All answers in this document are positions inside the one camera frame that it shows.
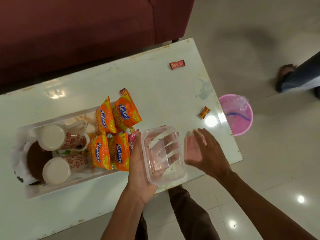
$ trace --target cup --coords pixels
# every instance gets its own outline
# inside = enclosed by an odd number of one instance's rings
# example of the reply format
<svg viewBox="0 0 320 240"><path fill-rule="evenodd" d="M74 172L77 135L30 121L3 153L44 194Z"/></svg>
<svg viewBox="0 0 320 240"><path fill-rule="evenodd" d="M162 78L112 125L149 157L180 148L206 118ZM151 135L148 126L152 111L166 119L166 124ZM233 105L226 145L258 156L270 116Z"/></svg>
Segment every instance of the cup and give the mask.
<svg viewBox="0 0 320 240"><path fill-rule="evenodd" d="M46 151L73 149L82 145L84 120L70 125L49 124L42 127L38 136L40 147Z"/></svg>
<svg viewBox="0 0 320 240"><path fill-rule="evenodd" d="M43 167L42 176L48 184L61 185L72 173L83 171L87 165L87 158L81 154L54 157Z"/></svg>

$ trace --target white tile floor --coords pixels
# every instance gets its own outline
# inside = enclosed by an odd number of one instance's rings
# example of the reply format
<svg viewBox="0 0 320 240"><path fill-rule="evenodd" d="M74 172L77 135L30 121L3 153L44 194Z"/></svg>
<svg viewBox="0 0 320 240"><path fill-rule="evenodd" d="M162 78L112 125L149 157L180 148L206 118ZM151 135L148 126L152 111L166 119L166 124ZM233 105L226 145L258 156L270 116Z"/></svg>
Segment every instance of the white tile floor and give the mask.
<svg viewBox="0 0 320 240"><path fill-rule="evenodd" d="M251 129L237 137L244 161L232 165L245 182L320 238L320 101L305 89L274 91L284 64L320 51L320 0L196 0L185 38L194 37L218 96L250 99ZM261 239L216 180L183 185L210 215L221 240ZM184 239L167 192L144 211L149 239ZM46 240L98 240L111 213Z"/></svg>

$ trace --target trouser leg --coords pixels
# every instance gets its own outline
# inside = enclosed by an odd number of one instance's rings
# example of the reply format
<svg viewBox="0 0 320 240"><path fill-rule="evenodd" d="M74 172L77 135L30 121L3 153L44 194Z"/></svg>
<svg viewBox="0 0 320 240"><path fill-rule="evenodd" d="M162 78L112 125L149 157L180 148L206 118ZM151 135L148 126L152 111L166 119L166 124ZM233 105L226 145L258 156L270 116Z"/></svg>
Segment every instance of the trouser leg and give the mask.
<svg viewBox="0 0 320 240"><path fill-rule="evenodd" d="M171 206L186 240L220 240L209 214L187 190L177 186L168 190Z"/></svg>
<svg viewBox="0 0 320 240"><path fill-rule="evenodd" d="M320 52L299 65L293 72L286 74L276 85L277 92L297 88L320 76Z"/></svg>
<svg viewBox="0 0 320 240"><path fill-rule="evenodd" d="M137 227L135 240L148 240L148 230L147 230L147 223L143 218L143 214L141 214L140 221Z"/></svg>

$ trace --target pink snack packet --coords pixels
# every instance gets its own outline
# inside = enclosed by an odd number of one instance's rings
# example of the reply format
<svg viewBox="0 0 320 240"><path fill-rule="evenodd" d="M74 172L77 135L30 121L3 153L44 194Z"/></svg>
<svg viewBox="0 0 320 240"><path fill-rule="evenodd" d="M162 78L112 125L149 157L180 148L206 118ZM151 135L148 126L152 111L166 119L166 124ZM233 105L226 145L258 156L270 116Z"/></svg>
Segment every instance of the pink snack packet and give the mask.
<svg viewBox="0 0 320 240"><path fill-rule="evenodd" d="M136 132L139 131L139 129L137 129L136 131L134 131L133 133L131 133L130 135L128 135L128 142L129 142L129 150L130 150L130 154L132 153L132 151L134 150L134 143L136 142Z"/></svg>

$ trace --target white tray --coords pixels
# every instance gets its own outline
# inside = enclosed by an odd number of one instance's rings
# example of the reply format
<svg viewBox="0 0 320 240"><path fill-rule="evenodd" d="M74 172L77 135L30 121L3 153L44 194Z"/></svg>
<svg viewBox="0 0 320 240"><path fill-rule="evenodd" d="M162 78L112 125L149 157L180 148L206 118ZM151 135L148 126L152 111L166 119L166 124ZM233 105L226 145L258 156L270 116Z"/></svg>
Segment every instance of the white tray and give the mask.
<svg viewBox="0 0 320 240"><path fill-rule="evenodd" d="M16 133L16 140L15 145L16 146L22 146L26 142L30 141L32 137L37 136L37 130L38 128L56 123L56 124L72 124L75 121L78 120L84 120L86 122L89 121L88 127L86 128L86 133L97 133L96 131L96 123L95 123L95 111L99 108L93 107L90 109L85 109L82 111L78 111L75 113L70 113L64 116L60 116L54 119L42 121L39 123L27 125L18 128ZM65 183L61 185L50 185L50 184L42 184L42 185L26 185L24 186L24 192L27 199L31 199L37 196L41 196L50 192L54 192L57 190L61 190L67 187L70 187L72 185L76 185L94 178L102 177L104 175L108 175L111 173L115 173L117 170L106 170L104 168L95 168L92 170L92 172L88 173L82 173L82 174L74 174L72 177L70 177Z"/></svg>

